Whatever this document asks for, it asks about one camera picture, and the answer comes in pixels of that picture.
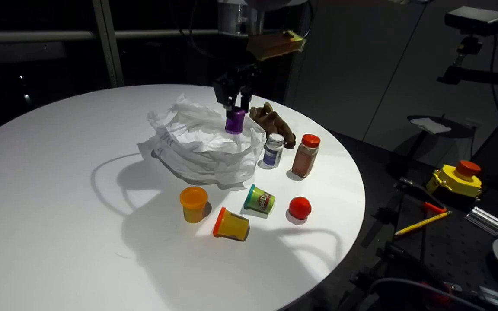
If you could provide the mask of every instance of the white plastic bag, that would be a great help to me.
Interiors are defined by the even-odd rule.
[[[181,177],[208,184],[242,183],[255,173],[266,134],[248,116],[241,134],[229,134],[225,114],[182,94],[170,109],[147,118],[156,135],[138,144],[145,160],[156,156]]]

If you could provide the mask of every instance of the pencil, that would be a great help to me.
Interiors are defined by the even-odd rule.
[[[449,216],[451,213],[452,213],[451,211],[446,211],[446,212],[444,212],[442,214],[435,215],[435,216],[430,217],[430,218],[428,218],[426,220],[423,220],[423,221],[421,221],[421,222],[419,222],[417,224],[413,224],[412,226],[409,226],[407,228],[401,229],[401,230],[395,232],[395,235],[397,236],[397,235],[405,234],[407,232],[411,232],[412,230],[421,228],[421,227],[423,227],[423,226],[425,226],[425,225],[427,225],[427,224],[429,224],[431,222],[434,222],[437,219],[441,219],[443,217]]]

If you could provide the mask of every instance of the red foam ball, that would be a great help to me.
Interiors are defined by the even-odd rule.
[[[289,214],[297,219],[306,219],[310,211],[310,202],[306,197],[294,197],[289,203]]]

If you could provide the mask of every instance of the brown stuffed toy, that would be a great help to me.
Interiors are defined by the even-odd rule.
[[[267,137],[270,134],[278,133],[284,136],[285,148],[293,149],[295,147],[295,135],[278,113],[272,110],[269,102],[265,102],[265,105],[259,108],[251,107],[249,117],[266,131]]]

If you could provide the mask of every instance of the white round table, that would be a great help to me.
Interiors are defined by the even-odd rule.
[[[276,196],[244,242],[214,238],[220,207],[239,214],[248,189],[202,186],[212,211],[184,221],[190,185],[137,143],[147,112],[186,94],[223,110],[212,88],[147,85],[79,95],[0,127],[0,311],[274,311],[305,295],[343,260],[361,228],[365,194],[347,150],[316,122],[272,103],[297,135],[322,140],[310,175],[291,179],[296,153],[255,185]],[[253,97],[252,106],[265,99]],[[287,214],[307,197],[301,224]]]

